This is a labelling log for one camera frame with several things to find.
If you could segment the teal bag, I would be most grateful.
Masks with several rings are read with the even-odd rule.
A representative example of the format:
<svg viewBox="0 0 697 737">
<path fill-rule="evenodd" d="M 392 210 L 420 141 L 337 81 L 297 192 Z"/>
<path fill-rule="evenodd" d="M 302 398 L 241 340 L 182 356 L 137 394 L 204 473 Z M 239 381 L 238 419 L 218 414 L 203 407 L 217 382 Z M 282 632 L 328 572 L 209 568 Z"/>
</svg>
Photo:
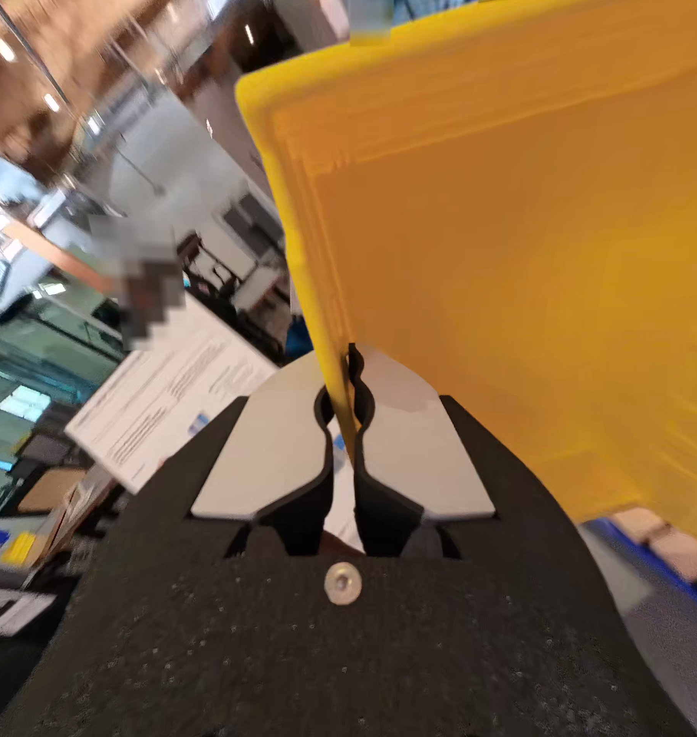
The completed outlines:
<svg viewBox="0 0 697 737">
<path fill-rule="evenodd" d="M 314 346 L 304 316 L 293 315 L 287 330 L 285 357 L 289 361 L 294 361 L 313 352 L 313 350 Z"/>
</svg>

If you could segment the yellow plastic bin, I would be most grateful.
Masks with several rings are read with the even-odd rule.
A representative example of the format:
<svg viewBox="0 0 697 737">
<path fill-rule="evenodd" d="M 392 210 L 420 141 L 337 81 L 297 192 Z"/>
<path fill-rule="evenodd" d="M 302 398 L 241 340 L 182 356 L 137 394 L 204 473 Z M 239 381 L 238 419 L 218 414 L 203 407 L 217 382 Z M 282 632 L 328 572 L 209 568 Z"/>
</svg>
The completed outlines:
<svg viewBox="0 0 697 737">
<path fill-rule="evenodd" d="M 477 2 L 236 101 L 352 458 L 362 344 L 575 521 L 697 537 L 697 1 Z"/>
</svg>

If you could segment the blue plastic bin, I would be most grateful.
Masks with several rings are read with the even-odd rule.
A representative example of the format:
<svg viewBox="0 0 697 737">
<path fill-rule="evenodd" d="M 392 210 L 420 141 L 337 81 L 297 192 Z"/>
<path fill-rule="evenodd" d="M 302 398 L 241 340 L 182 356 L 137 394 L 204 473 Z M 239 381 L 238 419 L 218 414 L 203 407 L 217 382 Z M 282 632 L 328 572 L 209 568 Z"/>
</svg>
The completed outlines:
<svg viewBox="0 0 697 737">
<path fill-rule="evenodd" d="M 647 543 L 638 543 L 630 540 L 616 525 L 604 518 L 586 522 L 580 527 L 605 540 L 610 545 L 619 545 L 639 564 L 646 566 L 648 571 L 657 573 L 673 588 L 689 596 L 697 604 L 697 578 L 690 580 L 676 570 L 675 565 L 659 557 Z"/>
</svg>

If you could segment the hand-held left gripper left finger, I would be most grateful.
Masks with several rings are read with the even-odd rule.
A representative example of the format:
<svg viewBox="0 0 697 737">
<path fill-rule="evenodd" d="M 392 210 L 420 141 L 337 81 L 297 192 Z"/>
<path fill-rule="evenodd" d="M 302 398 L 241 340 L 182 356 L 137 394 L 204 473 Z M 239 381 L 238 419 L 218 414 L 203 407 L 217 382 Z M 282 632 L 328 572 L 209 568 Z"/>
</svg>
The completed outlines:
<svg viewBox="0 0 697 737">
<path fill-rule="evenodd" d="M 269 527 L 289 555 L 316 555 L 334 498 L 333 417 L 315 352 L 279 369 L 247 399 L 192 516 Z"/>
</svg>

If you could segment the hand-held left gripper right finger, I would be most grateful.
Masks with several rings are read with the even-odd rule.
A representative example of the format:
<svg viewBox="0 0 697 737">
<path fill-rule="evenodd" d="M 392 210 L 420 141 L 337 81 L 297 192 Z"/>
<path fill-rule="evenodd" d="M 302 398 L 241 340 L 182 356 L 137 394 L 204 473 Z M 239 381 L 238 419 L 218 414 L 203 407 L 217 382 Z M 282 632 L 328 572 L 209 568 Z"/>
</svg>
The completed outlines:
<svg viewBox="0 0 697 737">
<path fill-rule="evenodd" d="M 367 344 L 351 344 L 348 370 L 359 422 L 354 516 L 368 556 L 400 556 L 413 535 L 492 519 L 496 507 L 441 400 L 424 378 Z"/>
</svg>

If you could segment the black white marker tag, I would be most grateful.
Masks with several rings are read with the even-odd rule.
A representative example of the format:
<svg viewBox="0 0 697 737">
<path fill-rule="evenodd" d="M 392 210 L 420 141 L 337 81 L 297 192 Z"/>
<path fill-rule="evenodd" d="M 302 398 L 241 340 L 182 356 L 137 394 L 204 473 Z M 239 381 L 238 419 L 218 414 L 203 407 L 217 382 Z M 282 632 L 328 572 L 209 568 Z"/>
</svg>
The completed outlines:
<svg viewBox="0 0 697 737">
<path fill-rule="evenodd" d="M 44 593 L 0 588 L 0 638 L 16 635 L 54 603 Z"/>
</svg>

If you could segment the white paper sheet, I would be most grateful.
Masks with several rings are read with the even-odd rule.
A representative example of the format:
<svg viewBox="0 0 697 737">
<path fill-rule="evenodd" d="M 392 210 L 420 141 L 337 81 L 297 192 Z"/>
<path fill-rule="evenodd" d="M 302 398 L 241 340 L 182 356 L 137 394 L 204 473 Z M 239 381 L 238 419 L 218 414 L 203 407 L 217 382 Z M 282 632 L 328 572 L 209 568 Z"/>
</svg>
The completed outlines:
<svg viewBox="0 0 697 737">
<path fill-rule="evenodd" d="M 278 370 L 187 296 L 85 403 L 66 433 L 126 490 L 185 521 L 250 395 Z"/>
</svg>

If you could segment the pile of plain wooden cubes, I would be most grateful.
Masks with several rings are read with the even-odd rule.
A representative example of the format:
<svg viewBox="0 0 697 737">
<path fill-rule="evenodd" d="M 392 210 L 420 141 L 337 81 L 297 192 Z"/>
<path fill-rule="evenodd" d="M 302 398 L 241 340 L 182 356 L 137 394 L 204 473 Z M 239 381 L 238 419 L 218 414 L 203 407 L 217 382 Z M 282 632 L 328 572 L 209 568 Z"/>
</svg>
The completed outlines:
<svg viewBox="0 0 697 737">
<path fill-rule="evenodd" d="M 697 583 L 697 539 L 666 522 L 656 512 L 634 507 L 608 517 L 638 548 L 654 555 L 681 580 Z"/>
</svg>

